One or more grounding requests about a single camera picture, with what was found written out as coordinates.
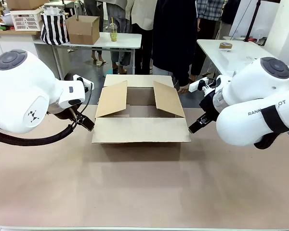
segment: plastic cup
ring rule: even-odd
[[[109,33],[112,42],[116,42],[118,39],[118,26],[116,24],[110,24]]]

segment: brown table surface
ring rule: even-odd
[[[86,115],[95,115],[89,106]],[[188,124],[200,109],[185,109]],[[53,135],[48,115],[25,137]],[[215,124],[182,144],[91,144],[78,127],[43,147],[0,144],[0,225],[29,227],[289,228],[289,136],[230,146]]]
[[[38,35],[40,31],[16,31],[15,29],[11,30],[0,30],[0,35]]]

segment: tape roll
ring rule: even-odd
[[[220,44],[220,49],[231,49],[232,48],[232,44],[228,43],[228,42],[222,42]]]

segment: open cardboard box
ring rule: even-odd
[[[48,2],[49,0],[6,0],[8,8],[12,10],[35,10]]]
[[[107,75],[92,143],[190,142],[170,76]]]
[[[100,38],[100,17],[76,15],[66,20],[69,40],[72,44],[94,45]]]

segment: cardboard flap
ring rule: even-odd
[[[102,89],[95,118],[126,109],[127,81]]]
[[[184,111],[175,88],[154,81],[156,108],[185,118]]]
[[[127,80],[128,88],[152,88],[154,81],[173,87],[171,76],[107,75],[104,86],[110,86]]]
[[[80,15],[79,16],[79,21],[84,22],[84,23],[94,23],[96,20],[98,20],[100,17],[96,16],[84,16]]]
[[[92,143],[190,142],[185,118],[97,118]]]

